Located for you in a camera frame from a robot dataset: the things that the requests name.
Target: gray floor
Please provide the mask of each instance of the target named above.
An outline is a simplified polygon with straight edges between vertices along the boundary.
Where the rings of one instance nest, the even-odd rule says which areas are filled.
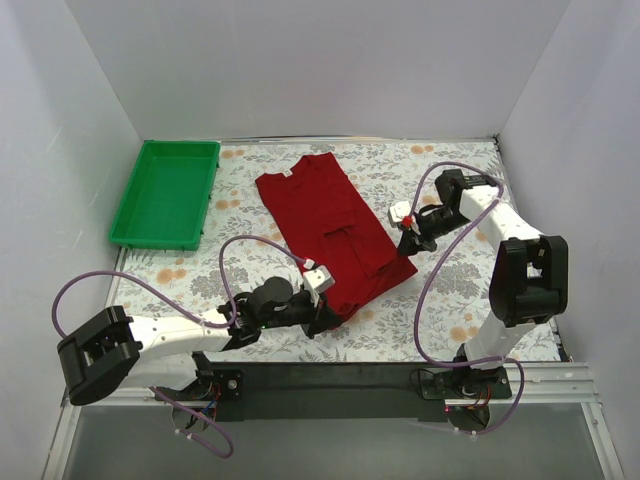
[[[492,409],[497,418],[504,406]],[[236,454],[173,434],[170,408],[82,411],[65,479],[601,479],[580,405],[522,405],[472,442],[408,420],[227,423]],[[214,432],[207,436],[217,441]]]

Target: cable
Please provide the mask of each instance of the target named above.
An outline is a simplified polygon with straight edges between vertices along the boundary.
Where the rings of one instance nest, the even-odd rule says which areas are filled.
[[[511,415],[513,415],[513,412],[517,408],[518,403],[520,403],[520,398],[522,397],[522,393],[524,391],[524,369],[522,368],[522,365],[520,364],[520,362],[518,362],[517,360],[511,359],[511,358],[505,358],[505,357],[502,357],[502,356],[499,356],[499,355],[494,355],[494,356],[485,357],[485,358],[479,358],[477,360],[471,360],[471,361],[466,361],[466,362],[440,362],[438,360],[435,360],[435,359],[431,358],[427,354],[427,352],[424,351],[424,349],[422,348],[422,345],[420,344],[420,336],[419,336],[419,333],[420,333],[420,314],[422,312],[422,306],[424,305],[424,301],[425,301],[425,298],[427,297],[427,293],[429,292],[429,289],[433,285],[433,281],[435,280],[436,275],[440,271],[440,268],[442,268],[442,265],[447,260],[449,255],[451,255],[451,252],[453,251],[453,249],[458,246],[458,244],[464,239],[464,237],[466,237],[469,234],[469,232],[471,232],[471,230],[473,230],[475,227],[477,227],[478,224],[482,220],[484,220],[484,218],[487,215],[489,215],[491,210],[493,210],[500,203],[500,201],[502,199],[502,195],[504,194],[504,185],[502,185],[501,182],[499,182],[495,178],[491,177],[487,173],[483,172],[482,170],[480,170],[478,168],[475,168],[475,167],[472,167],[470,165],[466,165],[464,163],[460,163],[460,162],[438,162],[438,163],[434,163],[433,165],[431,165],[427,169],[426,172],[424,172],[424,175],[422,175],[422,178],[420,178],[420,182],[418,183],[418,188],[416,190],[416,194],[415,194],[415,196],[413,198],[413,204],[412,204],[412,207],[411,207],[411,211],[415,211],[416,205],[418,204],[418,198],[420,197],[420,190],[422,189],[422,185],[424,184],[425,179],[436,168],[445,167],[445,166],[462,167],[462,168],[466,168],[468,170],[471,170],[473,172],[476,172],[476,173],[478,173],[480,175],[486,175],[487,177],[491,178],[493,181],[496,182],[496,184],[498,186],[498,195],[491,202],[491,204],[487,208],[484,209],[484,211],[478,216],[478,218],[476,218],[469,225],[467,225],[464,228],[464,230],[462,230],[462,232],[460,232],[460,234],[458,234],[458,236],[453,239],[453,241],[451,242],[451,245],[449,245],[447,247],[447,249],[444,251],[442,256],[438,259],[438,262],[436,263],[436,265],[433,268],[433,270],[431,270],[431,273],[427,277],[427,281],[426,281],[426,283],[424,285],[424,288],[422,289],[422,292],[420,293],[420,297],[418,298],[418,305],[416,306],[416,313],[415,313],[414,320],[413,320],[413,341],[414,341],[414,343],[416,345],[416,349],[418,350],[418,353],[420,353],[422,358],[424,358],[427,362],[429,362],[434,367],[440,367],[440,368],[463,368],[463,367],[470,367],[472,365],[479,365],[479,364],[488,363],[488,362],[504,362],[504,363],[515,363],[516,364],[516,366],[518,367],[518,370],[520,372],[520,388],[518,389],[518,393],[516,395],[516,398],[514,399],[513,404],[511,405],[511,407],[509,407],[509,410],[507,411],[507,413],[505,413],[504,416],[495,425],[492,425],[491,427],[488,427],[485,430],[481,430],[479,432],[475,432],[475,431],[468,432],[468,431],[465,431],[465,430],[461,430],[463,433],[466,433],[468,435],[476,435],[476,434],[479,435],[479,434],[485,434],[485,433],[493,432],[494,430],[496,430],[497,428],[502,426],[511,417]],[[420,426],[427,427],[427,428],[435,428],[435,429],[438,429],[438,430],[449,431],[449,429],[447,429],[447,428],[436,427],[436,426],[433,426],[433,425],[420,425]]]
[[[224,437],[224,439],[227,441],[227,445],[229,446],[229,450],[227,452],[223,452],[219,448],[214,447],[213,445],[211,445],[208,441],[206,441],[204,438],[200,437],[199,435],[196,435],[194,433],[189,432],[188,430],[186,430],[184,428],[181,428],[179,431],[185,437],[187,437],[190,440],[195,440],[200,445],[202,445],[207,450],[209,450],[211,453],[213,453],[214,455],[216,455],[216,456],[218,456],[220,458],[229,458],[231,455],[233,455],[233,452],[235,450],[235,447],[233,446],[233,440],[231,440],[231,436],[229,435],[229,433],[224,428],[222,428],[216,422],[211,420],[209,417],[206,417],[206,416],[202,415],[200,412],[196,412],[195,410],[193,410],[193,409],[191,409],[189,407],[186,407],[184,405],[181,405],[180,403],[176,402],[175,400],[172,400],[171,398],[167,397],[164,393],[162,393],[156,387],[151,387],[150,390],[154,394],[156,394],[156,396],[158,396],[160,399],[162,399],[165,402],[167,402],[169,405],[172,405],[172,406],[182,410],[183,412],[187,412],[187,413],[191,414],[193,417],[196,417],[196,418],[202,420],[203,422],[207,423],[208,425],[213,427],[215,430],[217,430],[220,433],[220,435],[222,435]]]
[[[127,279],[130,282],[133,282],[136,285],[138,285],[138,286],[144,288],[145,290],[151,292],[153,295],[158,297],[164,303],[166,303],[170,307],[174,308],[175,310],[180,312],[182,315],[184,315],[187,319],[191,320],[194,323],[197,323],[198,325],[203,325],[203,326],[209,327],[209,328],[227,328],[227,327],[230,327],[236,321],[236,317],[238,315],[238,308],[236,306],[235,300],[233,299],[233,294],[231,293],[231,288],[229,287],[229,282],[227,281],[227,274],[224,271],[224,265],[223,265],[224,251],[227,248],[227,246],[229,246],[230,243],[235,242],[237,240],[244,240],[244,239],[257,240],[257,241],[260,241],[260,242],[267,243],[267,244],[271,245],[272,247],[277,248],[278,250],[280,250],[285,255],[288,255],[289,257],[294,259],[296,262],[305,263],[305,259],[304,258],[298,257],[297,255],[294,255],[293,253],[291,253],[286,248],[281,247],[280,245],[278,245],[275,242],[272,242],[271,240],[267,240],[266,238],[258,237],[258,236],[255,236],[255,235],[238,235],[238,236],[232,237],[229,240],[227,240],[226,242],[224,242],[224,244],[222,245],[222,248],[220,249],[220,254],[219,254],[218,258],[219,258],[219,265],[220,265],[220,277],[222,277],[222,284],[224,285],[224,290],[225,290],[227,296],[229,297],[229,302],[231,303],[231,310],[232,310],[231,320],[229,320],[226,323],[211,323],[211,322],[208,322],[208,321],[198,317],[197,315],[191,313],[189,310],[186,310],[185,308],[180,306],[177,302],[174,302],[169,297],[167,297],[166,295],[162,294],[160,291],[158,291],[155,288],[153,288],[148,283],[144,282],[143,280],[140,280],[137,277],[134,277],[133,275],[130,275],[130,274],[124,273],[124,272],[117,272],[115,270],[94,270],[94,271],[83,273],[81,275],[78,275],[77,277],[72,278],[67,283],[65,283],[64,286],[60,289],[60,291],[58,292],[56,297],[53,299],[53,304],[51,305],[51,321],[53,322],[53,328],[56,329],[56,332],[58,332],[58,335],[60,335],[62,338],[65,338],[67,336],[67,334],[64,332],[64,330],[62,330],[62,327],[60,326],[60,322],[58,320],[58,306],[60,304],[60,300],[62,299],[62,296],[66,293],[67,290],[69,290],[69,288],[71,288],[73,285],[78,283],[80,280],[84,280],[85,278],[89,278],[89,277],[98,277],[98,276],[120,277],[120,278]]]

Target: flower pattern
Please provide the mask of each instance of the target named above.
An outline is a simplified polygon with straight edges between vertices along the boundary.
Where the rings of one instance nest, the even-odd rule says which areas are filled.
[[[279,173],[306,154],[333,152],[364,201],[394,242],[400,232],[387,221],[387,208],[411,200],[422,172],[435,162],[453,160],[487,171],[503,182],[504,168],[492,142],[222,145],[220,168],[197,252],[129,250],[123,271],[158,288],[185,308],[202,312],[227,301],[220,280],[218,252],[230,237],[253,234],[285,245],[273,217],[262,204],[255,179]],[[421,204],[437,202],[433,180],[425,182]],[[510,201],[508,188],[506,201]],[[420,361],[413,342],[416,303],[427,275],[454,235],[438,239],[438,251],[411,258],[418,273],[373,300],[340,328],[309,340],[300,327],[265,330],[258,342],[229,352],[208,353],[214,361]],[[460,343],[478,332],[489,312],[488,288],[495,254],[479,231],[454,250],[435,279],[420,321],[423,348],[451,360]],[[256,288],[279,275],[294,285],[300,273],[289,258],[261,242],[240,240],[225,252],[225,272],[233,292]],[[116,303],[132,315],[175,315],[173,309],[130,282],[118,284]],[[559,360],[548,325],[526,335],[513,351],[521,360]]]

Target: folded fabric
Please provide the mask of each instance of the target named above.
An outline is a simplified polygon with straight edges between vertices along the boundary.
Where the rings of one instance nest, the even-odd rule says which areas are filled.
[[[305,155],[290,172],[265,173],[256,185],[291,251],[333,275],[327,300],[343,320],[417,272],[332,153]]]

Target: patterned table surface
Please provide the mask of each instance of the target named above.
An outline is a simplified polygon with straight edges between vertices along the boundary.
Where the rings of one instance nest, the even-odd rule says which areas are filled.
[[[253,234],[285,244],[258,196],[255,179],[264,172],[282,172],[305,154],[327,151],[334,153],[394,243],[400,233],[388,225],[387,208],[395,201],[413,198],[418,180],[430,164],[461,161],[505,180],[504,168],[491,142],[223,144],[199,250],[130,250],[125,254],[122,270],[144,279],[196,313],[225,303],[218,252],[226,239]],[[437,173],[425,182],[423,204],[437,199],[435,176]],[[508,192],[505,196],[510,201]],[[419,270],[416,275],[369,303],[336,330],[313,340],[307,339],[300,327],[266,330],[251,346],[207,356],[217,361],[420,361],[412,336],[416,302],[428,273],[452,239],[453,235],[439,239],[436,253],[412,257]],[[487,291],[494,258],[493,250],[476,231],[444,264],[421,317],[421,343],[433,357],[451,360],[460,343],[478,331],[489,312]],[[294,285],[301,278],[287,257],[250,240],[227,248],[225,270],[235,292],[254,289],[274,274]],[[119,282],[115,301],[131,315],[175,315],[171,307],[126,281]],[[512,356],[529,361],[559,360],[551,328],[536,328],[521,340]]]

